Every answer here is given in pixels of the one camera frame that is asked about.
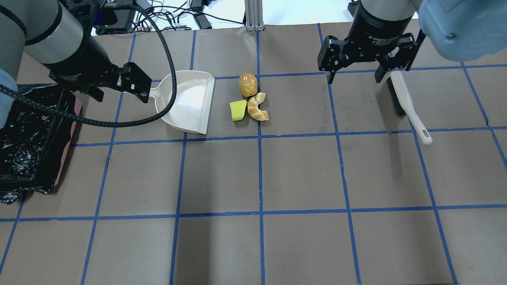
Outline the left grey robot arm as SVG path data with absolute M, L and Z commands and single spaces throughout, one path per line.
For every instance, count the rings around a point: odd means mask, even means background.
M 53 80 L 70 91 L 103 100 L 103 88 L 128 92 L 147 103 L 151 78 L 136 64 L 123 67 L 109 57 L 77 18 L 58 0 L 1 1 L 1 126 L 18 91 L 16 76 L 23 53 L 42 64 Z

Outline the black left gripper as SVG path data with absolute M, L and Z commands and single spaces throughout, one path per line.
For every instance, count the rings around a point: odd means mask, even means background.
M 147 73 L 135 63 L 125 63 L 122 67 L 110 64 L 105 71 L 66 76 L 51 71 L 50 78 L 65 88 L 89 95 L 98 102 L 104 98 L 101 88 L 109 88 L 133 94 L 142 103 L 147 103 L 152 83 Z

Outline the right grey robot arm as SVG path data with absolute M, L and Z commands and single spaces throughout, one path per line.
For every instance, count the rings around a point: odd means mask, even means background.
M 506 48 L 505 0 L 353 0 L 348 36 L 326 36 L 318 69 L 333 83 L 353 63 L 379 63 L 375 81 L 395 69 L 409 71 L 426 38 L 440 56 L 473 61 Z

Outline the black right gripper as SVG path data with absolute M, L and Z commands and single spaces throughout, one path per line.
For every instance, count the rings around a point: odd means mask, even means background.
M 418 8 L 418 4 L 350 4 L 353 23 L 348 36 L 344 40 L 326 36 L 317 57 L 328 85 L 337 71 L 353 63 L 378 62 L 376 83 L 396 68 L 409 71 L 426 39 L 421 30 L 417 37 L 405 33 Z

